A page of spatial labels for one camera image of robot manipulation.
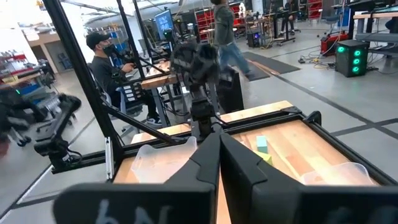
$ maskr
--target clear plastic container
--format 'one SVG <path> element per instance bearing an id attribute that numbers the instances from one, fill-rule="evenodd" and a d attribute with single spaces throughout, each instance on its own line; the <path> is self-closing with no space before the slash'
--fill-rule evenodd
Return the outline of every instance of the clear plastic container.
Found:
<path id="1" fill-rule="evenodd" d="M 197 149 L 197 139 L 189 137 L 185 144 L 155 149 L 142 146 L 131 170 L 140 183 L 164 183 L 189 160 Z"/>
<path id="2" fill-rule="evenodd" d="M 355 162 L 308 172 L 301 181 L 305 185 L 374 185 L 366 168 Z"/>

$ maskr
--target gray floor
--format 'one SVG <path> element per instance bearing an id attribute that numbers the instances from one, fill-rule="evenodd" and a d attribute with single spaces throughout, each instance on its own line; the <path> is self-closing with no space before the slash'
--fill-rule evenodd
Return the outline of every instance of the gray floor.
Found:
<path id="1" fill-rule="evenodd" d="M 275 45 L 269 50 L 249 49 L 245 42 L 239 42 L 243 52 L 273 57 L 301 68 L 280 77 L 254 82 L 242 79 L 245 108 L 287 100 L 306 114 L 319 110 L 323 115 L 323 126 L 329 132 L 398 180 L 398 165 L 395 162 L 398 157 L 398 123 L 395 123 L 398 122 L 398 73 L 393 73 L 397 71 L 397 62 L 388 62 L 378 56 L 380 60 L 374 60 L 377 62 L 372 66 L 379 67 L 384 74 L 371 72 L 358 78 L 345 78 L 334 71 L 316 69 L 313 64 L 299 64 L 297 60 L 301 55 L 319 51 L 320 40 L 316 36 L 322 36 L 327 26 L 304 23 L 299 27 L 303 32 L 295 36 L 296 43 L 288 42 L 282 47 Z M 103 150 L 102 132 L 93 119 L 92 110 L 75 74 L 62 74 L 58 78 L 57 88 L 79 97 L 83 102 L 76 114 L 78 121 L 64 133 L 66 140 L 73 141 L 71 149 L 81 153 Z M 121 121 L 113 123 L 117 130 L 125 125 Z M 124 141 L 129 142 L 133 134 L 126 136 Z M 0 160 L 0 213 L 11 205 L 15 209 L 7 212 L 0 223 L 25 223 L 24 220 L 29 220 L 29 223 L 54 223 L 51 214 L 51 199 L 54 195 L 76 183 L 105 180 L 104 165 L 57 175 L 46 172 L 34 187 L 19 198 L 48 166 L 49 160 L 36 154 L 32 143 L 22 149 L 16 145 L 10 148 L 9 154 Z M 18 198 L 20 204 L 13 204 Z"/>

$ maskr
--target green block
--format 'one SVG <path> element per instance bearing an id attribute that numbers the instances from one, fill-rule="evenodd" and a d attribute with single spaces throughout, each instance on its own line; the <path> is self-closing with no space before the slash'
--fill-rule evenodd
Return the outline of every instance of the green block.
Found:
<path id="1" fill-rule="evenodd" d="M 267 138 L 265 136 L 257 136 L 257 150 L 262 153 L 268 153 Z"/>

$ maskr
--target man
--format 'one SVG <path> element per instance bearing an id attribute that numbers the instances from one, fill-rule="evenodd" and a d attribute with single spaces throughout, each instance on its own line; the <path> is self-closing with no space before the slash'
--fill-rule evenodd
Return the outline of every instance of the man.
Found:
<path id="1" fill-rule="evenodd" d="M 290 0 L 289 2 L 287 2 L 285 4 L 285 8 L 284 9 L 287 10 L 289 13 L 294 12 L 294 11 L 298 11 L 298 7 L 297 7 L 296 3 L 294 2 L 294 0 Z M 289 21 L 290 28 L 291 28 L 290 31 L 294 34 L 293 19 L 294 19 L 293 15 L 290 15 L 288 18 L 283 18 L 282 27 L 281 27 L 281 33 L 285 32 L 285 26 L 287 26 L 287 21 Z"/>
<path id="2" fill-rule="evenodd" d="M 111 97 L 112 105 L 120 108 L 121 93 L 116 91 L 120 86 L 112 79 L 112 74 L 119 72 L 120 76 L 125 77 L 134 69 L 133 63 L 123 65 L 122 69 L 116 69 L 111 65 L 104 48 L 111 44 L 110 35 L 103 35 L 97 32 L 91 33 L 86 37 L 87 46 L 94 51 L 95 56 L 91 62 L 91 70 L 100 87 Z M 147 123 L 161 125 L 159 115 L 156 113 L 156 104 L 152 95 L 146 91 L 142 93 L 142 100 L 148 106 Z"/>
<path id="3" fill-rule="evenodd" d="M 235 15 L 229 8 L 228 0 L 210 0 L 215 5 L 214 17 L 216 22 L 215 44 L 218 45 L 219 64 L 221 71 L 225 71 L 230 57 L 235 59 L 239 69 L 246 75 L 251 75 L 249 64 L 234 41 L 233 24 Z"/>

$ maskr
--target robot workstation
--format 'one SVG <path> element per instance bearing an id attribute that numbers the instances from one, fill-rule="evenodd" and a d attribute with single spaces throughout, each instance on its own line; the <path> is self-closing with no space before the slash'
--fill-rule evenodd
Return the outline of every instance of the robot workstation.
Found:
<path id="1" fill-rule="evenodd" d="M 398 223 L 398 183 L 323 129 L 319 111 L 305 115 L 281 101 L 219 115 L 205 89 L 235 71 L 220 72 L 212 45 L 179 43 L 170 73 L 141 78 L 180 79 L 190 92 L 190 124 L 153 129 L 102 99 L 60 1 L 44 4 L 106 142 L 82 156 L 68 156 L 56 134 L 41 145 L 54 174 L 106 163 L 104 183 L 58 196 L 57 223 Z M 142 73 L 127 27 L 131 51 L 118 57 Z M 122 146 L 109 115 L 142 133 Z"/>

